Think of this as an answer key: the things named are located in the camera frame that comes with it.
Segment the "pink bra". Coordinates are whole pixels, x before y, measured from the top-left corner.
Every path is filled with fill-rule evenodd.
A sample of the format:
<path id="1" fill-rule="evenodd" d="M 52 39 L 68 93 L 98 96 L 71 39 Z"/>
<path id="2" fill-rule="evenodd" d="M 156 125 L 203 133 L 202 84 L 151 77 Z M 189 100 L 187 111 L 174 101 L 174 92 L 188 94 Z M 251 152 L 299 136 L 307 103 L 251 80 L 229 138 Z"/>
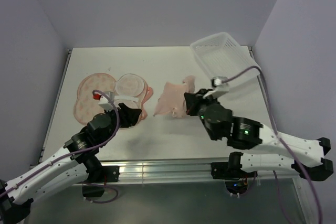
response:
<path id="1" fill-rule="evenodd" d="M 182 84 L 166 82 L 163 92 L 158 98 L 153 115 L 170 114 L 174 118 L 183 118 L 186 115 L 184 93 L 195 92 L 195 76 L 190 75 L 183 79 Z"/>

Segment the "pink floral mesh laundry bag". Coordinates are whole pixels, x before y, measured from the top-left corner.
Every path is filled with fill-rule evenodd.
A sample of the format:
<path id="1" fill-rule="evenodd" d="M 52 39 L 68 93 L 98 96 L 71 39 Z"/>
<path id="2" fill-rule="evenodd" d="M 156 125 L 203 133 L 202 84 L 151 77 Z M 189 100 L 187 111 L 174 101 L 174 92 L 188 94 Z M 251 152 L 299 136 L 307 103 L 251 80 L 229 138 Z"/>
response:
<path id="1" fill-rule="evenodd" d="M 123 103 L 142 112 L 138 121 L 147 117 L 144 104 L 152 97 L 153 89 L 140 76 L 127 73 L 116 80 L 107 73 L 95 73 L 86 77 L 77 90 L 73 114 L 82 125 L 86 125 L 96 114 L 111 111 L 109 101 L 119 108 Z"/>

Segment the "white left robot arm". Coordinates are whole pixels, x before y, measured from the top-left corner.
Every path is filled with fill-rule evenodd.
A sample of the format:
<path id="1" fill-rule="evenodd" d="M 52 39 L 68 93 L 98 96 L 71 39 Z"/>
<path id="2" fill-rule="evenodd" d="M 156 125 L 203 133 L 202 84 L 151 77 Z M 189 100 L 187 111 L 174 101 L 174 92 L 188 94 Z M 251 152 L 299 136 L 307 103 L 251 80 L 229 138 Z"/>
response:
<path id="1" fill-rule="evenodd" d="M 49 159 L 15 179 L 2 180 L 2 222 L 19 223 L 30 214 L 31 205 L 43 197 L 76 183 L 98 181 L 102 176 L 102 165 L 96 157 L 99 149 L 118 129 L 136 125 L 141 113 L 141 109 L 124 103 L 99 113 Z"/>

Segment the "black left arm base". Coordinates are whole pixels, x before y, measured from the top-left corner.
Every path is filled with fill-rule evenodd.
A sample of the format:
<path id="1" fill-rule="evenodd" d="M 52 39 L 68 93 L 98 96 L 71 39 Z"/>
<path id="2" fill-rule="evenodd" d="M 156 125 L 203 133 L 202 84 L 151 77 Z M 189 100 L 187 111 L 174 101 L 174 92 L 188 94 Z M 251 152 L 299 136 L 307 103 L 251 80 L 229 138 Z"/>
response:
<path id="1" fill-rule="evenodd" d="M 82 184 L 82 195 L 85 200 L 93 202 L 103 202 L 101 197 L 104 193 L 111 193 L 113 198 L 117 199 L 119 192 L 117 189 L 110 186 L 110 183 L 116 183 L 119 179 L 119 166 L 102 166 L 98 172 L 90 174 L 88 179 Z"/>

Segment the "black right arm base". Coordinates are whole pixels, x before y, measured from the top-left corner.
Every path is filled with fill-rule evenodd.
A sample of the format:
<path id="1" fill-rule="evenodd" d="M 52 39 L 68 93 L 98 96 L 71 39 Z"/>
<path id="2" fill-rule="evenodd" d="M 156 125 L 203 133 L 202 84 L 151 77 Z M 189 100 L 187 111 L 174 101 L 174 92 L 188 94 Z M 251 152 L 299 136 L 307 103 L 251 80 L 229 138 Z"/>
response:
<path id="1" fill-rule="evenodd" d="M 230 153 L 228 161 L 226 162 L 212 162 L 211 176 L 213 179 L 234 180 L 241 178 L 254 178 L 257 172 L 245 172 L 242 170 L 241 164 L 243 153 Z"/>

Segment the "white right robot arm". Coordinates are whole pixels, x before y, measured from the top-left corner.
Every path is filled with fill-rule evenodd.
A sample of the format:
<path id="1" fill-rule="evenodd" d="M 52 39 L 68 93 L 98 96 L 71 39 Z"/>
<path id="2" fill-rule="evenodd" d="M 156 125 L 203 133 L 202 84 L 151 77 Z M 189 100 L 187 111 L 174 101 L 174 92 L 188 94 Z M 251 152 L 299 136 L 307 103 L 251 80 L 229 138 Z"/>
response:
<path id="1" fill-rule="evenodd" d="M 250 178 L 258 171 L 284 171 L 312 181 L 325 181 L 333 174 L 333 162 L 326 159 L 330 140 L 306 140 L 275 133 L 268 126 L 238 116 L 224 108 L 207 89 L 185 93 L 186 113 L 198 116 L 209 138 L 225 140 L 235 149 L 228 161 L 211 164 L 214 179 Z"/>

